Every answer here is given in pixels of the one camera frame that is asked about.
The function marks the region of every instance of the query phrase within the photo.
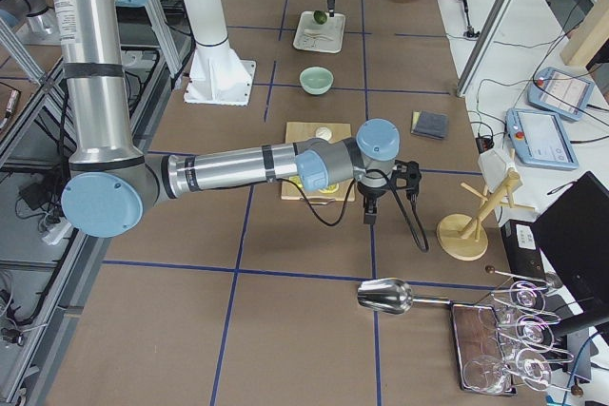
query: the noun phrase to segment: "wooden cutting board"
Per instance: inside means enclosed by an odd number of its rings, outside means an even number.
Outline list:
[[[332,138],[330,143],[336,143],[345,138],[351,136],[351,125],[350,124],[337,124],[337,123],[287,123],[285,128],[285,142],[294,143],[308,140],[309,138],[315,137],[315,131],[319,127],[327,127],[332,132]],[[298,184],[300,180],[296,177],[295,182]],[[348,198],[346,190],[349,187],[351,180],[343,181],[334,186],[330,186],[328,189],[316,190],[314,192],[305,191],[304,194],[308,199],[312,199],[313,202],[318,201],[335,201],[343,202],[346,198],[349,202],[355,202],[355,185],[349,192]],[[301,194],[291,184],[282,183],[282,199],[283,200],[300,200]]]

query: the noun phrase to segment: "white table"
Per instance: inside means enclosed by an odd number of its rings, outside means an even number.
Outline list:
[[[472,25],[475,30],[480,30],[495,0],[468,0],[468,2]],[[461,76],[475,42],[463,39],[466,23],[462,3],[458,0],[438,0],[438,3],[444,27],[449,35],[455,67],[457,73]],[[562,28],[545,0],[515,0],[501,23],[495,41],[533,46],[551,42],[561,35]],[[572,74],[587,73],[585,68],[569,68],[562,62],[560,51],[567,43],[567,38],[562,39],[554,51],[545,59],[541,68],[555,67],[567,70]],[[488,78],[504,84],[511,84],[528,80],[549,48],[550,45],[536,48],[519,48],[493,43],[471,87],[465,94],[467,109],[475,111],[478,99],[481,111],[505,119],[505,112],[510,107],[531,107],[526,102],[526,92],[522,93],[527,83],[523,82],[512,87],[503,87],[491,82],[484,82],[481,85],[481,81]],[[590,103],[607,107],[597,88],[594,90]],[[609,123],[609,113],[597,110],[590,110],[590,112]],[[470,112],[469,115],[471,121],[480,119],[478,114],[474,112]],[[482,115],[481,120],[489,124],[494,133],[503,131],[503,125],[499,121],[484,115]],[[603,126],[585,115],[576,123],[564,122],[564,126],[571,140],[592,139],[609,133],[609,127]],[[478,125],[473,124],[472,127],[474,132],[478,132]],[[481,127],[481,133],[483,135],[489,132],[483,126]],[[512,147],[510,140],[506,138],[503,142],[501,136],[495,137],[495,144],[495,147],[503,147],[505,150]],[[588,145],[573,145],[573,148],[580,162],[580,168],[574,171],[535,168],[525,166],[518,159],[516,160],[523,187],[516,191],[515,200],[517,203],[535,206],[537,211],[504,210],[500,223],[507,219],[534,221],[560,195],[560,193],[557,193],[548,196],[547,192],[549,190],[576,180],[587,170],[591,170],[605,186],[609,187],[609,159],[607,158],[609,140]],[[544,262],[546,270],[553,270],[547,259],[544,259]],[[574,300],[564,287],[560,290],[560,294],[566,302]],[[576,313],[581,312],[577,305],[573,305],[571,308]],[[593,361],[600,366],[609,367],[609,347],[601,337],[595,338],[594,342],[599,347],[600,354],[595,356]],[[593,378],[591,384],[583,385],[584,398],[570,396],[567,400],[568,404],[583,405],[585,399],[594,399],[602,403],[609,402],[609,373],[593,370]],[[556,373],[553,377],[553,381],[561,386],[566,384],[567,379],[568,376],[562,373]],[[562,400],[562,393],[555,391],[550,392],[550,394],[554,400]]]

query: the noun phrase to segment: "black monitor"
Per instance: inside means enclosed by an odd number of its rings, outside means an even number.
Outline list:
[[[609,190],[586,172],[531,226],[535,241],[583,314],[565,319],[557,336],[597,326],[609,330]],[[609,335],[604,335],[609,343]]]

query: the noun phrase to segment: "green bowl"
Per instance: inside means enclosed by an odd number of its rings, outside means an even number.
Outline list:
[[[301,86],[311,95],[322,95],[332,87],[334,76],[323,67],[305,68],[301,73]]]

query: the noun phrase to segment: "tablet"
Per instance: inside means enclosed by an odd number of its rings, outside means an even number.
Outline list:
[[[578,121],[588,105],[594,83],[553,67],[544,68],[529,85],[529,103]]]
[[[580,166],[558,113],[511,108],[505,123],[523,164],[562,170]]]

